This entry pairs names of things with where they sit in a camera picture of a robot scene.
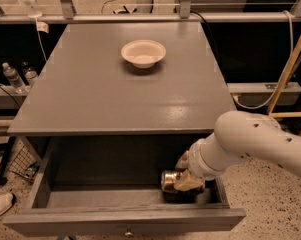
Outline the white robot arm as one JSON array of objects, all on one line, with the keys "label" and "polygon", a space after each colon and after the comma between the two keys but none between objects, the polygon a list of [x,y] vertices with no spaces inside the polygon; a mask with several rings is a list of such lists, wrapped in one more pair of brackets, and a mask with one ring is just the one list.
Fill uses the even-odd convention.
[{"label": "white robot arm", "polygon": [[214,132],[191,145],[178,160],[177,191],[199,188],[246,158],[268,161],[301,178],[301,136],[281,129],[261,114],[229,111],[215,123]]}]

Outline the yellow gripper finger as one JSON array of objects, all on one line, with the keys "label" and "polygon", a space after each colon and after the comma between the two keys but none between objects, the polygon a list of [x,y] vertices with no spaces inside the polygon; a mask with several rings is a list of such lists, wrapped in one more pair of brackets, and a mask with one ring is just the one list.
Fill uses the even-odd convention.
[{"label": "yellow gripper finger", "polygon": [[174,188],[177,191],[190,191],[192,189],[202,188],[204,185],[204,181],[193,175],[189,170],[185,170],[183,172],[179,172],[176,178],[176,182],[174,183]]},{"label": "yellow gripper finger", "polygon": [[176,170],[186,170],[188,168],[188,157],[189,151],[185,151],[181,157],[178,159],[175,169]]}]

